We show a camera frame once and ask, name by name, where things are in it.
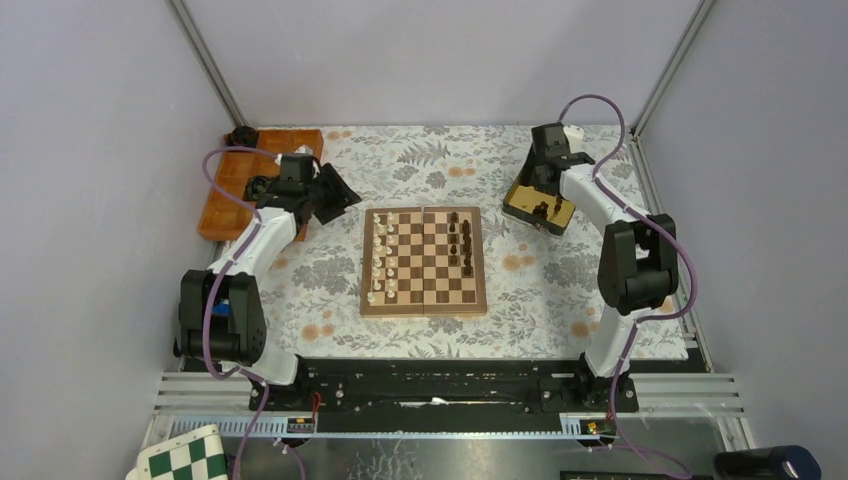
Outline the floral table cloth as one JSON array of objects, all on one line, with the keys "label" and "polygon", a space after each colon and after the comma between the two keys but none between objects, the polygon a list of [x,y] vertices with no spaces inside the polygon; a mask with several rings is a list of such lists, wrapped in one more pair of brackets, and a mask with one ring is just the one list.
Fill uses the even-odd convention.
[{"label": "floral table cloth", "polygon": [[[342,217],[311,222],[261,287],[272,343],[305,357],[577,357],[604,306],[602,237],[576,213],[562,236],[504,215],[503,197],[531,144],[527,126],[332,126],[322,157],[361,197]],[[360,313],[369,208],[476,206],[487,312],[477,318],[365,318]]]}]

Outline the black mounting rail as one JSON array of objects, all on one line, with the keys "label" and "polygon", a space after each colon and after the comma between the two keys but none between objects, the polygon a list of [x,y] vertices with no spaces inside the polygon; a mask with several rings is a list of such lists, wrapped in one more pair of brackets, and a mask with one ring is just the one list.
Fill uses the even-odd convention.
[{"label": "black mounting rail", "polygon": [[547,432],[562,414],[605,419],[639,403],[627,374],[594,380],[579,360],[301,360],[295,381],[263,401],[252,382],[250,410],[301,411],[320,433]]}]

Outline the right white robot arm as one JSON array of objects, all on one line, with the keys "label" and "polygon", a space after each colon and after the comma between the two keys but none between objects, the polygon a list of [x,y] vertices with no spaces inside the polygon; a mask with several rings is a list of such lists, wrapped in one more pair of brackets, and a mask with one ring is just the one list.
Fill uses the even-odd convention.
[{"label": "right white robot arm", "polygon": [[601,180],[589,155],[571,151],[562,124],[537,126],[531,134],[522,182],[573,204],[603,235],[597,283],[605,308],[583,354],[590,374],[573,386],[577,405],[597,412],[613,398],[607,378],[626,369],[636,321],[677,291],[676,223],[668,214],[651,215],[620,198]]}]

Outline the dark cylinder bottle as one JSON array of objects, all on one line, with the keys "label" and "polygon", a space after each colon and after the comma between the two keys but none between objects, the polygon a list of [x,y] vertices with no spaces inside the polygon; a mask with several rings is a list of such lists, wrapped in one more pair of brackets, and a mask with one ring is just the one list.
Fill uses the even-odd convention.
[{"label": "dark cylinder bottle", "polygon": [[714,468],[722,479],[820,480],[822,469],[805,447],[784,445],[723,452]]}]

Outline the green checkered roll mat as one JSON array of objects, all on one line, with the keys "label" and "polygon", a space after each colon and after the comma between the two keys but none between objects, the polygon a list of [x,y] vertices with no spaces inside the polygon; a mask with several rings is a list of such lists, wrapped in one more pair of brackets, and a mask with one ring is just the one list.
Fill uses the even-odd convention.
[{"label": "green checkered roll mat", "polygon": [[194,429],[142,450],[126,480],[227,480],[228,461],[217,425]]}]

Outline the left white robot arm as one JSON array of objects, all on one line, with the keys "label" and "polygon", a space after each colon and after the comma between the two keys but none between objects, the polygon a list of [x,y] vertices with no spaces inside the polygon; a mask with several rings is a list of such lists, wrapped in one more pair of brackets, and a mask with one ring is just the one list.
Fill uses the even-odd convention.
[{"label": "left white robot arm", "polygon": [[179,354],[199,360],[216,378],[240,373],[271,384],[272,398],[288,411],[309,401],[310,385],[297,375],[298,357],[271,347],[259,286],[277,255],[316,218],[326,224],[361,198],[330,163],[309,153],[272,157],[275,176],[255,176],[241,194],[217,182],[213,189],[248,210],[251,220],[231,248],[180,283]]}]

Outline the black item tray corner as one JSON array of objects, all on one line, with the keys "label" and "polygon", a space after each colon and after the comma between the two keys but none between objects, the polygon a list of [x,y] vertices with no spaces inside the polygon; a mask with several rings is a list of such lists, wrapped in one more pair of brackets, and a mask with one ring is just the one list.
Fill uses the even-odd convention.
[{"label": "black item tray corner", "polygon": [[250,126],[238,126],[226,135],[227,146],[239,146],[256,148],[260,139],[260,133]]}]

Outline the gold metal tin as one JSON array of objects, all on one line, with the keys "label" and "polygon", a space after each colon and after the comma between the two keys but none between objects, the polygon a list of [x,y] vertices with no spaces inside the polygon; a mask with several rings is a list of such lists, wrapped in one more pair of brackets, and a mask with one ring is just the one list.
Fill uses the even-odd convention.
[{"label": "gold metal tin", "polygon": [[[551,195],[535,189],[532,186],[521,185],[517,180],[513,182],[510,190],[502,201],[502,212],[516,220],[526,223],[539,231],[561,237],[564,235],[574,213],[575,205],[564,199],[561,211],[555,215],[554,206],[557,195]],[[548,219],[542,221],[532,215],[536,205],[545,201],[549,205]]]}]

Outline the blue cloth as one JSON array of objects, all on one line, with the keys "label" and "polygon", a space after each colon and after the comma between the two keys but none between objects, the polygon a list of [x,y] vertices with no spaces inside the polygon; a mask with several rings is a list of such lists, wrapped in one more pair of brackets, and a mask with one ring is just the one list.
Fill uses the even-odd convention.
[{"label": "blue cloth", "polygon": [[228,300],[221,300],[216,303],[211,309],[211,318],[215,321],[226,322],[231,313],[231,306]]}]

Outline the wooden chess board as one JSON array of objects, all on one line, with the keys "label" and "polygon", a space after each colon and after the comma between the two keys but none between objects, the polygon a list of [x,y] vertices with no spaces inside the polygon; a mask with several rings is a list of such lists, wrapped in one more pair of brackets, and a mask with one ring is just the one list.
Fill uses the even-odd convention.
[{"label": "wooden chess board", "polygon": [[[457,232],[448,231],[457,212]],[[449,234],[458,243],[448,242]],[[463,236],[472,239],[462,252]],[[451,245],[458,248],[451,255]],[[369,318],[478,317],[487,313],[481,210],[472,206],[374,208],[365,212],[360,314]],[[464,277],[470,261],[473,276]],[[373,281],[382,282],[375,291]],[[366,295],[377,300],[369,304]]]}]

